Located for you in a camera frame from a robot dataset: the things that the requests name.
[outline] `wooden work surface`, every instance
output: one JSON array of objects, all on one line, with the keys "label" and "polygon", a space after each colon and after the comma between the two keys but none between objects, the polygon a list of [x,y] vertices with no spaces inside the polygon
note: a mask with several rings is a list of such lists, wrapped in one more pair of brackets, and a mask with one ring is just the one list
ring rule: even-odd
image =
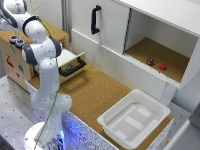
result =
[{"label": "wooden work surface", "polygon": [[[33,78],[29,83],[37,89],[40,87],[39,77]],[[102,126],[97,122],[97,118],[129,92],[131,89],[90,64],[86,65],[84,71],[61,84],[59,89],[59,93],[65,93],[72,97],[73,105],[70,111],[120,150],[124,148],[105,134]],[[173,118],[171,114],[167,116],[136,150],[148,148]]]},{"label": "wooden work surface", "polygon": [[[49,22],[41,19],[45,26],[49,29],[51,35],[56,40],[61,40],[63,37],[69,36],[66,32],[58,29],[56,26],[50,24]],[[14,31],[0,31],[0,37],[9,43],[10,36],[15,35]],[[23,32],[20,34],[21,39],[23,39],[26,44],[32,44],[33,41],[29,39]]]},{"label": "wooden work surface", "polygon": [[[130,49],[125,51],[126,54],[147,63],[148,58],[154,59],[152,68],[167,75],[168,77],[181,82],[190,59],[179,54],[149,38],[145,38]],[[159,64],[166,64],[164,70],[158,69]]]}]

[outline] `black handle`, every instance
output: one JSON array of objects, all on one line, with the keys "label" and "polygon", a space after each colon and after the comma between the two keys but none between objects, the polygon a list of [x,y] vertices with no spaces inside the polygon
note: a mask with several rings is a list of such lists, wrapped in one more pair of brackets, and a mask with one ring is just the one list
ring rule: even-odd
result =
[{"label": "black handle", "polygon": [[63,71],[61,68],[59,68],[59,73],[62,76],[67,77],[67,76],[71,75],[72,73],[78,71],[79,69],[83,68],[86,65],[86,62],[83,61],[80,57],[77,58],[77,61],[80,63],[78,66],[76,66],[70,70],[66,70],[66,71]]},{"label": "black handle", "polygon": [[91,25],[91,30],[92,34],[98,33],[100,30],[96,28],[96,12],[101,10],[101,7],[96,5],[96,8],[92,10],[92,25]]}]

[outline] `cabinet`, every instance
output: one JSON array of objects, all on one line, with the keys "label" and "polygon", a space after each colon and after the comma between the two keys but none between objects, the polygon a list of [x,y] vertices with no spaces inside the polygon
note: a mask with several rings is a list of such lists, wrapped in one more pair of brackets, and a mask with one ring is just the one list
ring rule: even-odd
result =
[{"label": "cabinet", "polygon": [[[172,99],[175,89],[182,89],[200,70],[200,20],[196,19],[200,15],[200,6],[183,0],[103,0],[100,2],[110,9],[109,12],[99,11],[97,18],[106,16],[109,23],[104,17],[99,17],[97,26],[103,25],[105,30],[102,28],[103,32],[92,35],[89,16],[92,5],[95,7],[100,3],[89,3],[88,0],[73,2],[74,52],[80,53],[83,49],[92,65],[124,85],[144,90],[157,99],[171,94],[168,98]],[[115,9],[118,12],[126,10],[126,13],[116,13]],[[124,35],[120,36],[120,42],[113,38],[116,33]],[[89,40],[90,44],[77,42],[80,39],[85,43]],[[98,45],[95,50],[90,47],[91,43]],[[154,66],[146,64],[150,57],[155,59]],[[158,69],[162,61],[166,63],[164,71]]]}]

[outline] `white wall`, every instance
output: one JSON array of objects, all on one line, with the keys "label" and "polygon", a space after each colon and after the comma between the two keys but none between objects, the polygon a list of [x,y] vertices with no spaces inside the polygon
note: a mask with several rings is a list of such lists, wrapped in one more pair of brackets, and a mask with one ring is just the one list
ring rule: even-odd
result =
[{"label": "white wall", "polygon": [[192,112],[200,102],[200,71],[182,89],[178,90],[173,102]]},{"label": "white wall", "polygon": [[[30,0],[25,1],[28,6],[28,12],[30,13]],[[42,0],[32,0],[33,7],[37,7],[41,2]],[[62,29],[61,0],[45,0],[44,4],[36,12],[39,17]]]}]

